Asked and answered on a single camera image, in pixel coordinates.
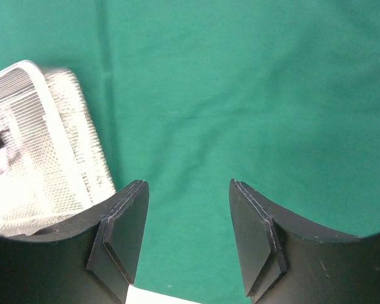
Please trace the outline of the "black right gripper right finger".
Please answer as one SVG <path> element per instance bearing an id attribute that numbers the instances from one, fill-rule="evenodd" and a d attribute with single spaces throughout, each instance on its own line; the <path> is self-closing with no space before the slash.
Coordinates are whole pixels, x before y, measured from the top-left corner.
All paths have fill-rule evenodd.
<path id="1" fill-rule="evenodd" d="M 340 232 L 232 180 L 229 204 L 252 303 L 380 303 L 380 232 Z"/>

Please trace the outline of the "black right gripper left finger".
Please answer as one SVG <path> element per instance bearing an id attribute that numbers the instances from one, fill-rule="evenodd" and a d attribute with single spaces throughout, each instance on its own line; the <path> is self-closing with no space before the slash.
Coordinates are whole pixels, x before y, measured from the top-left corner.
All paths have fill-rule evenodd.
<path id="1" fill-rule="evenodd" d="M 148 183 L 135 180 L 32 235 L 0 236 L 0 303 L 125 303 L 148 203 Z"/>

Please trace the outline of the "metal mesh instrument tray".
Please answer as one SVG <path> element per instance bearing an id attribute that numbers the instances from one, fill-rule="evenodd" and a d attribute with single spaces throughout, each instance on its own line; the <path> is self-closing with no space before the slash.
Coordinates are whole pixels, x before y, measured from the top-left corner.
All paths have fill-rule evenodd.
<path id="1" fill-rule="evenodd" d="M 115 194 L 76 75 L 23 60 L 0 71 L 0 235 L 33 234 Z"/>

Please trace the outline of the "green surgical drape cloth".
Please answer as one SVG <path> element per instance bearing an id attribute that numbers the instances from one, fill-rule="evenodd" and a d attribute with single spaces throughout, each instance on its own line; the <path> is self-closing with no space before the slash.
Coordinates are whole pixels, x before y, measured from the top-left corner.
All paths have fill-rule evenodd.
<path id="1" fill-rule="evenodd" d="M 248 303 L 231 179 L 380 231 L 380 1 L 0 1 L 0 70 L 75 72 L 115 185 L 149 183 L 135 287 Z"/>

